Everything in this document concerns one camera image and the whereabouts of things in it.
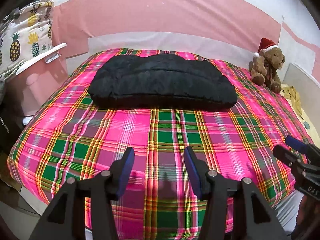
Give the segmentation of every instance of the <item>pink storage bin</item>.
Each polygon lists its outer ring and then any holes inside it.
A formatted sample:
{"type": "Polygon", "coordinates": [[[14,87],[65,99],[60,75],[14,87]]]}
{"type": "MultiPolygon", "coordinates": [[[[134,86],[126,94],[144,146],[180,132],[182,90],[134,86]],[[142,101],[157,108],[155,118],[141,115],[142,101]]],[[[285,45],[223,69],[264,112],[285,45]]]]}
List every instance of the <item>pink storage bin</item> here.
{"type": "Polygon", "coordinates": [[[23,116],[32,116],[40,109],[68,78],[65,60],[58,52],[65,46],[65,43],[55,46],[18,69],[7,83],[4,98],[7,107],[23,116]]]}

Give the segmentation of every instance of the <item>pink wall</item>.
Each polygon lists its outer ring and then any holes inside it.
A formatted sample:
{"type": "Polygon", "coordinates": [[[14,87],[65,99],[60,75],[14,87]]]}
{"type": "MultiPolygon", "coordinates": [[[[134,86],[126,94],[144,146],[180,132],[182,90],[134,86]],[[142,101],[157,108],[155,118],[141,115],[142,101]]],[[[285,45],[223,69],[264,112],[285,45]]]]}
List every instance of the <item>pink wall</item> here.
{"type": "Polygon", "coordinates": [[[278,42],[281,25],[244,0],[69,0],[54,9],[54,40],[66,57],[88,52],[87,39],[123,32],[172,32],[255,52],[261,37],[278,42]]]}

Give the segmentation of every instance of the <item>pineapple print fabric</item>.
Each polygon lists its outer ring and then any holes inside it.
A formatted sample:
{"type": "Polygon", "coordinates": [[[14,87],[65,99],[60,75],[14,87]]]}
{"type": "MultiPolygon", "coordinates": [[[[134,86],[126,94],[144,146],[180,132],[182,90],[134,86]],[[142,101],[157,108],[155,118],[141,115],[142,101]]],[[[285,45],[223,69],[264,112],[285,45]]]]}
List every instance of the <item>pineapple print fabric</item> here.
{"type": "Polygon", "coordinates": [[[23,63],[52,48],[53,6],[52,0],[37,0],[13,10],[0,24],[0,103],[4,81],[23,63]]]}

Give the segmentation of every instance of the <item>metal screw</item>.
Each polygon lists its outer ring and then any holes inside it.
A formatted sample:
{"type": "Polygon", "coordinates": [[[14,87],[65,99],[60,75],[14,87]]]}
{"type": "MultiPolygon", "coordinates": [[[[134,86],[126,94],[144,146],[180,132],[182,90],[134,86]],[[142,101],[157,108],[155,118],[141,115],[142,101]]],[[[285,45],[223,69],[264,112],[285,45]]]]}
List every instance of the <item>metal screw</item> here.
{"type": "Polygon", "coordinates": [[[215,177],[218,175],[218,173],[215,170],[211,170],[211,171],[208,171],[208,175],[211,177],[215,177]]]}
{"type": "Polygon", "coordinates": [[[248,177],[244,177],[244,178],[243,178],[243,182],[244,182],[245,184],[250,184],[250,183],[252,182],[252,180],[251,180],[250,178],[248,178],[248,177]]]}
{"type": "Polygon", "coordinates": [[[103,177],[108,177],[108,176],[110,176],[110,174],[111,174],[111,172],[108,171],[108,170],[105,170],[105,171],[101,172],[101,175],[102,175],[103,177]]]}
{"type": "Polygon", "coordinates": [[[74,177],[70,177],[69,179],[67,179],[67,183],[68,184],[72,184],[76,181],[76,179],[74,177]]]}

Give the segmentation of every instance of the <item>pineapple pattern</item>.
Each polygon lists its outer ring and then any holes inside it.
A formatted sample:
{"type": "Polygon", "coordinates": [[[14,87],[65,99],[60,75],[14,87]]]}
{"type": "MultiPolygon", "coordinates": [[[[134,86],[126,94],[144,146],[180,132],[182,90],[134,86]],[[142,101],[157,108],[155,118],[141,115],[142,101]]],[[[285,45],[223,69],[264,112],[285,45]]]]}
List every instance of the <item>pineapple pattern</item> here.
{"type": "Polygon", "coordinates": [[[40,7],[40,4],[38,5],[38,7],[36,7],[35,5],[33,6],[32,10],[30,11],[30,17],[28,18],[28,27],[34,25],[37,21],[37,11],[38,8],[40,7]]]}
{"type": "Polygon", "coordinates": [[[44,26],[42,25],[42,22],[41,22],[41,16],[39,17],[39,20],[38,20],[38,29],[39,31],[44,32],[44,26]]]}
{"type": "Polygon", "coordinates": [[[50,17],[50,11],[51,11],[51,9],[52,9],[52,6],[49,5],[49,6],[47,7],[47,9],[45,10],[44,18],[45,18],[46,20],[50,17]]]}
{"type": "Polygon", "coordinates": [[[2,65],[2,52],[1,52],[2,42],[3,42],[3,39],[2,39],[2,37],[0,37],[0,66],[2,65]]]}
{"type": "Polygon", "coordinates": [[[38,56],[40,53],[39,44],[37,43],[38,39],[39,39],[39,37],[36,33],[30,33],[28,44],[32,45],[31,52],[32,52],[33,57],[38,56]]]}
{"type": "Polygon", "coordinates": [[[51,19],[49,19],[48,24],[49,24],[48,37],[49,37],[49,39],[51,39],[51,29],[52,29],[52,20],[51,19]]]}
{"type": "Polygon", "coordinates": [[[12,62],[16,61],[20,56],[20,43],[18,41],[19,34],[12,35],[12,43],[10,47],[10,59],[12,62]]]}

